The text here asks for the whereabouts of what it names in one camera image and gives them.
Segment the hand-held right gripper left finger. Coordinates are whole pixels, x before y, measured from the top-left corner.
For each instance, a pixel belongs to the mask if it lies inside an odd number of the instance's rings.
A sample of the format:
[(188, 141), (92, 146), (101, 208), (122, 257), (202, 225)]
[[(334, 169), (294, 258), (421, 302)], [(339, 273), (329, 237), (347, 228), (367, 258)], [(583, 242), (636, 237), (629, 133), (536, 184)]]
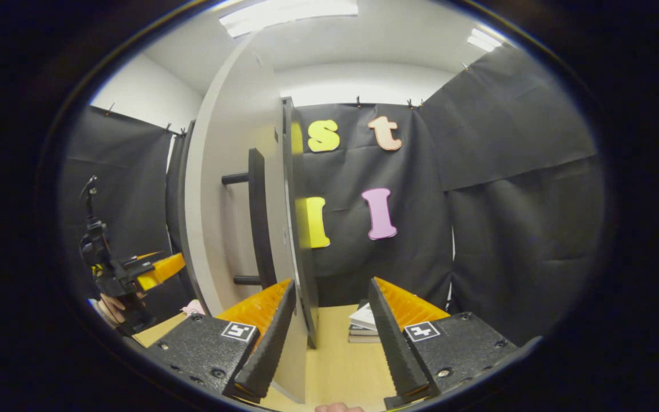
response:
[(218, 316), (188, 315), (146, 352), (178, 380), (212, 396), (261, 401), (295, 315), (295, 289), (286, 279)]

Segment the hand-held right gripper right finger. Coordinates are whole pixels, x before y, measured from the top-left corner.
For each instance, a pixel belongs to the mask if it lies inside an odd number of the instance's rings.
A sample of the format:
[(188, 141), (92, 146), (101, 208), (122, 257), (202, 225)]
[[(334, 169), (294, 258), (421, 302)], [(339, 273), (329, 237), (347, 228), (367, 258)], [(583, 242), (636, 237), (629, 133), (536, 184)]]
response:
[(521, 355), (518, 345), (478, 315), (450, 315), (378, 277), (370, 281), (368, 302), (395, 388), (384, 400), (389, 410), (456, 397)]

